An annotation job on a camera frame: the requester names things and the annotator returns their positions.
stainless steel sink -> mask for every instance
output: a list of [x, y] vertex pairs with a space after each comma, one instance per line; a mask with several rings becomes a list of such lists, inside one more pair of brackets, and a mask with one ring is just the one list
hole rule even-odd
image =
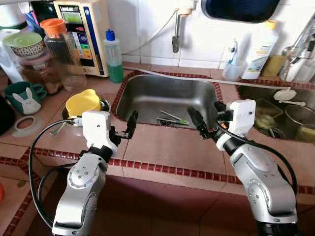
[[195, 128], [187, 113], [187, 108], [193, 106], [203, 115], [208, 127], [212, 127], [217, 114], [216, 100], [215, 87], [209, 82], [136, 75], [128, 80], [116, 113], [128, 120], [137, 110], [139, 123], [161, 124], [157, 118], [167, 118], [160, 112], [163, 110], [189, 122], [189, 126], [173, 126]]
[[[305, 90], [299, 88], [292, 88], [297, 92], [296, 96], [291, 101], [305, 102], [308, 108], [311, 108], [315, 111], [315, 90]], [[282, 109], [283, 112], [285, 107], [289, 104], [279, 103], [276, 101], [273, 96], [279, 91], [279, 89], [269, 89], [269, 88], [256, 88], [248, 86], [239, 86], [238, 87], [239, 95], [241, 99], [266, 99], [278, 108]], [[295, 140], [299, 124], [293, 122], [289, 117], [286, 116], [285, 112], [275, 118], [277, 123], [276, 128], [281, 130], [286, 139]], [[262, 133], [268, 134], [268, 131], [259, 130]]]

teal mug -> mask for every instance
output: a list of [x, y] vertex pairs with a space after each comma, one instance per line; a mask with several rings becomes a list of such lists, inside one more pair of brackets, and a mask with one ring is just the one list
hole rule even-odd
[[41, 84], [23, 81], [9, 85], [4, 90], [4, 95], [18, 112], [30, 115], [41, 108], [41, 100], [47, 92]]

yellow lid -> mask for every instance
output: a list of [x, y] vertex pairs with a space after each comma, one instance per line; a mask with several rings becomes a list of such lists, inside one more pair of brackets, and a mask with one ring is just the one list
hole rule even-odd
[[277, 21], [268, 20], [268, 21], [265, 21], [264, 27], [266, 29], [274, 30], [277, 26], [277, 23], [278, 23]]
[[65, 107], [68, 110], [69, 117], [81, 116], [86, 111], [99, 111], [100, 99], [95, 90], [87, 89], [70, 97]]

white hose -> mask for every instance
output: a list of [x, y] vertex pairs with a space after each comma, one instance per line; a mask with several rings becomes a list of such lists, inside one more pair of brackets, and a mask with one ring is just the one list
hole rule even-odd
[[195, 81], [207, 81], [207, 82], [214, 82], [214, 83], [221, 83], [221, 84], [230, 84], [230, 85], [243, 85], [243, 86], [250, 86], [250, 87], [258, 87], [264, 89], [288, 89], [288, 87], [277, 87], [277, 86], [268, 86], [268, 85], [256, 85], [256, 84], [248, 84], [242, 82], [235, 82], [235, 81], [227, 81], [227, 80], [214, 80], [214, 79], [203, 79], [203, 78], [190, 78], [190, 77], [179, 77], [179, 76], [172, 76], [172, 75], [164, 75], [160, 73], [156, 73], [150, 70], [143, 70], [133, 67], [124, 66], [123, 69], [125, 70], [136, 70], [144, 73], [148, 73], [151, 75], [163, 76], [171, 79], [178, 79], [178, 80], [195, 80]]
[[176, 13], [176, 10], [173, 12], [173, 14], [171, 15], [171, 17], [167, 20], [167, 22], [166, 22], [161, 28], [157, 29], [157, 30], [153, 33], [153, 35], [152, 35], [147, 41], [145, 41], [145, 42], [139, 44], [137, 47], [135, 47], [135, 48], [133, 48], [133, 49], [131, 49], [131, 50], [127, 50], [127, 51], [125, 51], [125, 52], [122, 52], [122, 54], [131, 53], [131, 52], [137, 50], [138, 48], [141, 48], [142, 46], [146, 45], [146, 44], [147, 44], [148, 42], [150, 42], [152, 39], [154, 39], [154, 38], [166, 27], [166, 25], [170, 22], [170, 20], [173, 18], [173, 16], [175, 15], [175, 13]]

green lid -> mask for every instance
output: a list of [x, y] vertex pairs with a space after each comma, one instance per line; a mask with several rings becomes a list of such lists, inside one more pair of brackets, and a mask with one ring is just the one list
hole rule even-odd
[[42, 38], [38, 33], [19, 32], [7, 35], [2, 42], [13, 48], [24, 48], [39, 43], [41, 40]]

